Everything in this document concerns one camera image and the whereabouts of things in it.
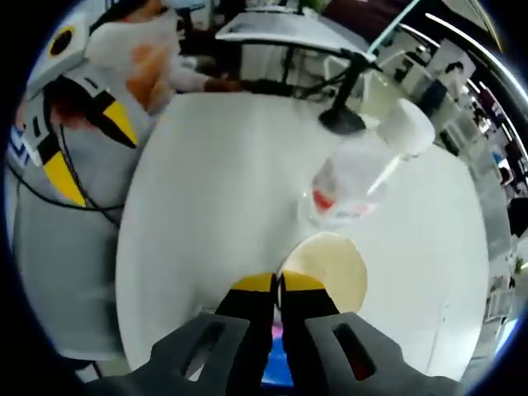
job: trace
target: white desk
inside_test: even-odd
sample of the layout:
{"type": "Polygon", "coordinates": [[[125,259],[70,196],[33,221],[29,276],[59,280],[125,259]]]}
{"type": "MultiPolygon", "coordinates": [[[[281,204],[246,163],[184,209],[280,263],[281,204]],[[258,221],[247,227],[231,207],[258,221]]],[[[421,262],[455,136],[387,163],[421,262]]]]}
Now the white desk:
{"type": "MultiPolygon", "coordinates": [[[[339,143],[306,101],[186,94],[166,109],[134,175],[120,229],[116,295],[133,369],[151,346],[241,276],[276,270],[315,230],[296,219],[339,143]]],[[[484,312],[488,252],[463,163],[432,147],[393,175],[386,201],[338,232],[365,259],[359,315],[406,361],[459,379],[484,312]]]]}
{"type": "Polygon", "coordinates": [[[373,61],[375,56],[336,33],[312,17],[289,13],[243,12],[217,34],[217,40],[260,42],[274,45],[300,45],[326,50],[339,55],[342,49],[363,54],[373,61]]]}

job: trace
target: person's hand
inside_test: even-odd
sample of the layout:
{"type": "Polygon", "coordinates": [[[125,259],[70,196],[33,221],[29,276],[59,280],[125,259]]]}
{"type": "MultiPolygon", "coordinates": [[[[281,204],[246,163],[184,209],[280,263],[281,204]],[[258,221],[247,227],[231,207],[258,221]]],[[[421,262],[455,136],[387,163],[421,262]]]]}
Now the person's hand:
{"type": "Polygon", "coordinates": [[[210,78],[205,82],[206,92],[241,92],[242,84],[239,81],[210,78]]]}

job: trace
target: yellow stripe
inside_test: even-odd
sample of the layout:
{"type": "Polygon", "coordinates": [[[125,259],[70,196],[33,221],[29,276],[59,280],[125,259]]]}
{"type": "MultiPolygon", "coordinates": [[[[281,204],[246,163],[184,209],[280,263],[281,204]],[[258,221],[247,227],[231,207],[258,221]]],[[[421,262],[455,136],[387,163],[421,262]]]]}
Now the yellow stripe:
{"type": "Polygon", "coordinates": [[[77,184],[75,184],[62,153],[56,153],[44,164],[44,172],[63,196],[69,198],[77,205],[86,206],[83,194],[81,194],[77,184]]]}
{"type": "Polygon", "coordinates": [[[255,276],[246,276],[239,282],[235,283],[231,290],[245,290],[245,291],[263,291],[269,292],[271,289],[271,277],[273,274],[264,273],[255,276]]]}
{"type": "Polygon", "coordinates": [[[114,101],[103,111],[105,116],[110,118],[117,127],[123,132],[136,146],[138,145],[138,138],[135,135],[134,128],[126,116],[126,109],[118,101],[114,101]]]}
{"type": "Polygon", "coordinates": [[[319,280],[293,271],[283,271],[286,291],[324,290],[324,285],[319,280]]]}

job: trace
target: blue object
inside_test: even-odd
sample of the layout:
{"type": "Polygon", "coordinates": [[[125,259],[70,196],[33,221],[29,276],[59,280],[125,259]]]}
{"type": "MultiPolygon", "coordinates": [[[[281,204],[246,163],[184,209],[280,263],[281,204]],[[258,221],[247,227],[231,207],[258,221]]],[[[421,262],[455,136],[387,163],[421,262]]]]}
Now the blue object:
{"type": "Polygon", "coordinates": [[[286,352],[284,352],[284,348],[282,347],[282,337],[273,338],[271,352],[267,359],[267,366],[262,376],[262,384],[294,386],[290,368],[286,361],[286,352]]]}

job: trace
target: paper plate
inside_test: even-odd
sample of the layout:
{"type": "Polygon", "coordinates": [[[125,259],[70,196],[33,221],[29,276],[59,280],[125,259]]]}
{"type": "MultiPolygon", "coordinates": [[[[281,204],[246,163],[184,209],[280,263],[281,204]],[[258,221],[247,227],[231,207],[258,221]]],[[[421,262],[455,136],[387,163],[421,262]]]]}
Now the paper plate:
{"type": "Polygon", "coordinates": [[[321,281],[340,312],[357,313],[365,299],[365,262],[350,239],[335,233],[318,233],[303,241],[286,258],[283,270],[321,281]]]}

